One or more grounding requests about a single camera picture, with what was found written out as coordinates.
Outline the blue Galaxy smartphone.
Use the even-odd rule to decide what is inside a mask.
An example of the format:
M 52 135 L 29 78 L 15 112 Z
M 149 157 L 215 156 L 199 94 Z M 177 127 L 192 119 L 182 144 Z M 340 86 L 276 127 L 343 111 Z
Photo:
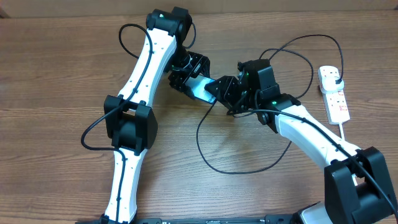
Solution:
M 205 85 L 213 82 L 214 79 L 198 75 L 196 78 L 190 77 L 186 82 L 186 86 L 190 87 L 193 97 L 206 103 L 213 104 L 216 98 L 205 90 Z

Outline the white power strip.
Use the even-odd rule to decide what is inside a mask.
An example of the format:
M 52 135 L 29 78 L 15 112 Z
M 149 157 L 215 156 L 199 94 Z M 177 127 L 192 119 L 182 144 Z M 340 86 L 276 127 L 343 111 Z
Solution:
M 324 65 L 318 69 L 319 82 L 321 80 L 321 77 L 340 78 L 340 74 L 336 67 Z M 348 106 L 343 89 L 329 94 L 322 93 L 322 96 L 326 109 L 326 115 L 330 124 L 343 124 L 350 120 Z

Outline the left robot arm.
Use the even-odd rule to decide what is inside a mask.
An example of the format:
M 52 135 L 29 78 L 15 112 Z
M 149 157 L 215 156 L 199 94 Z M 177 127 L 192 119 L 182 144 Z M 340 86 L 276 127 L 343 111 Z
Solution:
M 101 223 L 131 223 L 137 213 L 137 186 L 144 156 L 152 147 L 158 123 L 152 106 L 162 75 L 170 86 L 192 99 L 213 103 L 205 91 L 210 78 L 208 57 L 190 52 L 183 42 L 192 26 L 188 10 L 154 10 L 147 15 L 146 39 L 136 66 L 117 96 L 107 96 L 104 112 L 114 152 L 111 197 Z

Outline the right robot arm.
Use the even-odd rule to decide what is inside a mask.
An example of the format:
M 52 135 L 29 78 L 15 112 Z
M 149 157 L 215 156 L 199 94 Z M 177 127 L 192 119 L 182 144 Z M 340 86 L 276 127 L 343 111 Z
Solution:
M 360 149 L 309 114 L 294 96 L 281 93 L 268 59 L 238 63 L 239 75 L 223 76 L 205 90 L 229 115 L 257 114 L 260 123 L 296 144 L 323 171 L 325 196 L 287 223 L 376 223 L 397 215 L 397 199 L 383 154 Z

